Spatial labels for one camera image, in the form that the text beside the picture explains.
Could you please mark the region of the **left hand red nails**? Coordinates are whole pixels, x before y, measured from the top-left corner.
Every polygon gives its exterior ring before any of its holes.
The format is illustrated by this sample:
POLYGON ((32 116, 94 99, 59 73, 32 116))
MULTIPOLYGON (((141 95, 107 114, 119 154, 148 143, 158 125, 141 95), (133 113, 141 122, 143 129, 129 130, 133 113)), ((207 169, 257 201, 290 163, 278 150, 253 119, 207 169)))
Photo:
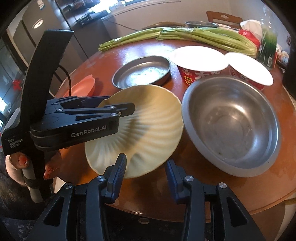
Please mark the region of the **left hand red nails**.
MULTIPOLYGON (((30 161, 28 157, 17 152, 6 156, 6 171, 9 176, 16 181, 16 183, 25 187, 25 182, 22 177, 22 169, 28 168, 30 161)), ((62 164, 61 153, 57 152, 48 162, 45 164, 45 172, 43 174, 44 180, 53 179, 60 173, 60 167, 62 164)))

